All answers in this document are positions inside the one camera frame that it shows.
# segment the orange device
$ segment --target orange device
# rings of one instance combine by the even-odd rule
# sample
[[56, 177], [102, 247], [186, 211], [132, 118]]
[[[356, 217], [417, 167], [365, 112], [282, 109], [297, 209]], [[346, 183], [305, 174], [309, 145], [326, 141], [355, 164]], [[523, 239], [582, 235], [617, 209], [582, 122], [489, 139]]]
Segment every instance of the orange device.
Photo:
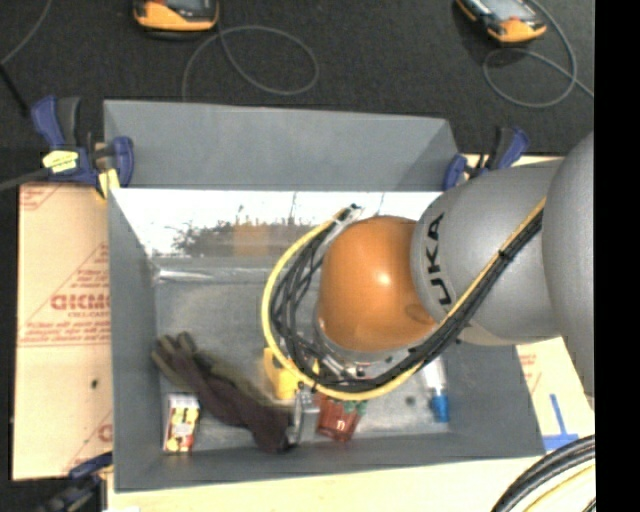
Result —
[[218, 22], [217, 0], [134, 0], [133, 17], [157, 35], [189, 36], [211, 30]]
[[462, 12], [503, 44], [526, 43], [547, 30], [536, 11], [523, 0], [456, 0]]

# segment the yellow cable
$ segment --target yellow cable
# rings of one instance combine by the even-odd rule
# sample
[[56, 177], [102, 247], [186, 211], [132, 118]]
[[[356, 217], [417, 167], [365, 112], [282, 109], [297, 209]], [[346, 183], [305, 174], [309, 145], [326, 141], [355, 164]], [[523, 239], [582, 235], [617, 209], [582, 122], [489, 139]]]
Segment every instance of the yellow cable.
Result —
[[269, 302], [271, 300], [271, 293], [276, 284], [277, 278], [280, 275], [280, 272], [282, 272], [282, 269], [285, 267], [287, 262], [293, 257], [293, 255], [300, 248], [304, 247], [311, 239], [313, 239], [318, 233], [320, 233], [324, 229], [328, 228], [332, 223], [333, 223], [333, 219], [327, 222], [324, 222], [323, 224], [320, 224], [319, 226], [313, 228], [311, 231], [305, 233], [302, 237], [300, 237], [293, 245], [291, 245], [285, 251], [282, 257], [278, 260], [278, 262], [273, 267], [273, 270], [271, 271], [271, 274], [267, 279], [267, 284], [265, 285], [264, 292], [262, 295], [262, 304], [261, 304], [261, 310], [260, 310], [260, 316], [262, 320], [262, 331], [263, 331], [265, 340], [267, 342], [267, 345], [269, 346], [269, 348], [271, 348], [273, 354], [276, 356], [276, 359], [278, 359], [278, 361], [283, 367], [285, 367], [287, 370], [292, 372], [295, 375], [295, 377], [299, 379], [299, 381], [337, 400], [356, 400], [356, 401], [370, 400], [372, 398], [382, 396], [385, 393], [388, 393], [389, 391], [391, 391], [392, 389], [398, 387], [400, 384], [405, 382], [409, 377], [411, 377], [411, 375], [415, 373], [419, 365], [416, 365], [415, 367], [410, 368], [404, 373], [398, 375], [398, 377], [388, 382], [387, 384], [384, 384], [382, 386], [379, 386], [369, 391], [348, 393], [345, 391], [334, 390], [316, 383], [316, 381], [314, 381], [311, 377], [303, 373], [293, 363], [291, 359], [289, 359], [287, 356], [285, 356], [282, 353], [282, 350], [280, 350], [280, 346], [278, 345], [271, 331], [271, 321], [269, 317]]
[[[462, 303], [476, 288], [476, 286], [478, 286], [482, 278], [491, 269], [491, 266], [493, 265], [493, 263], [499, 258], [500, 252], [502, 252], [513, 241], [513, 239], [520, 234], [520, 232], [526, 227], [529, 221], [535, 215], [537, 215], [542, 208], [544, 208], [545, 199], [546, 198], [543, 198], [536, 205], [536, 207], [529, 213], [527, 218], [524, 221], [522, 221], [520, 226], [518, 226], [518, 229], [516, 229], [511, 234], [511, 236], [505, 241], [505, 243], [502, 245], [500, 250], [496, 252], [493, 258], [484, 267], [482, 272], [478, 274], [476, 279], [471, 283], [471, 285], [469, 285], [469, 287], [464, 292], [464, 294], [462, 294], [461, 297], [458, 299], [458, 301], [454, 304], [453, 308], [451, 308], [447, 316], [442, 320], [442, 322], [440, 322], [440, 325], [442, 325], [449, 317], [451, 317], [456, 312], [456, 310], [462, 305]], [[328, 220], [316, 226], [315, 228], [311, 229], [307, 233], [305, 233], [296, 242], [294, 242], [293, 245], [291, 245], [280, 257], [278, 262], [273, 267], [273, 270], [271, 271], [271, 274], [267, 279], [267, 284], [264, 287], [264, 292], [262, 294], [262, 304], [260, 308], [260, 317], [262, 321], [262, 332], [264, 334], [267, 345], [269, 346], [269, 348], [271, 348], [273, 354], [276, 356], [276, 359], [280, 362], [280, 364], [284, 368], [289, 370], [291, 373], [293, 373], [300, 382], [306, 384], [311, 388], [315, 388], [321, 393], [327, 396], [330, 396], [332, 398], [335, 398], [337, 400], [364, 401], [364, 400], [371, 400], [372, 398], [377, 398], [379, 396], [384, 395], [385, 393], [388, 393], [389, 391], [394, 390], [395, 388], [397, 388], [398, 386], [406, 382], [409, 379], [409, 377], [411, 377], [418, 370], [418, 368], [421, 366], [422, 363], [420, 362], [418, 364], [415, 364], [414, 366], [405, 370], [403, 373], [401, 373], [391, 381], [387, 382], [386, 384], [378, 386], [375, 389], [371, 389], [369, 391], [346, 392], [346, 391], [330, 389], [318, 384], [311, 377], [303, 373], [294, 364], [294, 362], [291, 359], [289, 359], [286, 355], [282, 353], [282, 350], [280, 350], [280, 346], [278, 345], [278, 342], [276, 341], [275, 337], [273, 336], [273, 332], [271, 331], [271, 319], [269, 316], [269, 302], [271, 300], [271, 293], [273, 292], [273, 288], [275, 287], [276, 281], [278, 279], [278, 276], [280, 275], [280, 272], [282, 272], [282, 269], [286, 266], [287, 262], [295, 255], [295, 253], [298, 252], [298, 250], [304, 247], [318, 233], [327, 229], [334, 222], [334, 220], [338, 218], [340, 214], [342, 214], [342, 212], [344, 212], [344, 210], [341, 210], [338, 214], [336, 214], [334, 219]]]
[[538, 496], [535, 501], [533, 501], [531, 504], [529, 504], [529, 506], [524, 510], [524, 512], [534, 512], [535, 510], [538, 510], [538, 507], [544, 506], [545, 502], [548, 503], [549, 500], [554, 498], [554, 496], [557, 497], [558, 493], [561, 492], [561, 491], [570, 492], [570, 489], [568, 490], [568, 487], [570, 485], [572, 485], [572, 484], [573, 485], [578, 485], [576, 482], [578, 482], [579, 479], [586, 478], [586, 477], [590, 476], [590, 474], [592, 472], [594, 472], [595, 469], [596, 469], [596, 465], [595, 465], [595, 463], [593, 463], [593, 464], [587, 466], [586, 468], [581, 469], [580, 471], [578, 471], [577, 473], [573, 474], [569, 478], [564, 479], [562, 482], [557, 484], [552, 489], [549, 489], [545, 493], [543, 493], [540, 496]]

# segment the black floor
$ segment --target black floor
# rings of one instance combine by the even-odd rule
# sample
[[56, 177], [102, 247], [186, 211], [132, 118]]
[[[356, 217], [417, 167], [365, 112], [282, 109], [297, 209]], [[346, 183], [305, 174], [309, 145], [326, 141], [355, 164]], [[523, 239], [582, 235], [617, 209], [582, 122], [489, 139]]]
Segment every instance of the black floor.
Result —
[[[595, 0], [545, 0], [543, 6], [570, 43], [577, 79], [593, 90]], [[39, 19], [39, 29], [12, 53]], [[247, 25], [262, 29], [238, 29]], [[236, 61], [263, 85], [287, 91], [310, 88], [276, 94], [251, 84], [231, 66], [219, 39], [195, 55], [202, 38], [149, 38], [133, 21], [130, 0], [2, 2], [0, 62], [28, 105], [48, 94], [80, 96], [77, 131], [82, 137], [87, 132], [101, 136], [105, 98], [443, 117], [464, 152], [488, 151], [497, 127], [517, 125], [531, 139], [530, 152], [562, 155], [594, 129], [593, 98], [581, 85], [546, 108], [516, 105], [496, 94], [482, 66], [496, 46], [467, 22], [453, 0], [226, 0], [222, 28]], [[315, 68], [309, 55], [272, 29], [298, 38], [312, 51], [317, 81], [312, 81]], [[571, 70], [567, 48], [553, 27], [529, 49]], [[513, 51], [493, 56], [489, 72], [520, 102], [554, 102], [570, 83], [540, 60]], [[0, 120], [2, 181], [37, 168], [43, 141], [4, 82]], [[0, 192], [0, 511], [31, 510], [65, 483], [9, 481], [16, 215], [15, 190]]]

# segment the glove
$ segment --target glove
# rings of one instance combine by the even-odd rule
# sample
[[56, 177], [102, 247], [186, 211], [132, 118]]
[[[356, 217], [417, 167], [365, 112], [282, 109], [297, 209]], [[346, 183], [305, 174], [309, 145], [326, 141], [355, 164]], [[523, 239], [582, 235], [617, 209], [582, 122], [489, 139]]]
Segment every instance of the glove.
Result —
[[151, 358], [182, 391], [197, 395], [203, 409], [226, 425], [248, 429], [268, 453], [287, 451], [289, 414], [269, 404], [240, 372], [198, 350], [191, 336], [158, 339]]

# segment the orange sphere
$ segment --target orange sphere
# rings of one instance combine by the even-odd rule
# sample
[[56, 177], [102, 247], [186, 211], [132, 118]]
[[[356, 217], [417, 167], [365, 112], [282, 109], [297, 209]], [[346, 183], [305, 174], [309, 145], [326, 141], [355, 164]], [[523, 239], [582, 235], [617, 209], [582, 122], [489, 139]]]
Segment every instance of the orange sphere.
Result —
[[347, 227], [322, 263], [318, 325], [349, 350], [378, 352], [424, 339], [436, 321], [423, 308], [411, 277], [416, 222], [377, 216]]

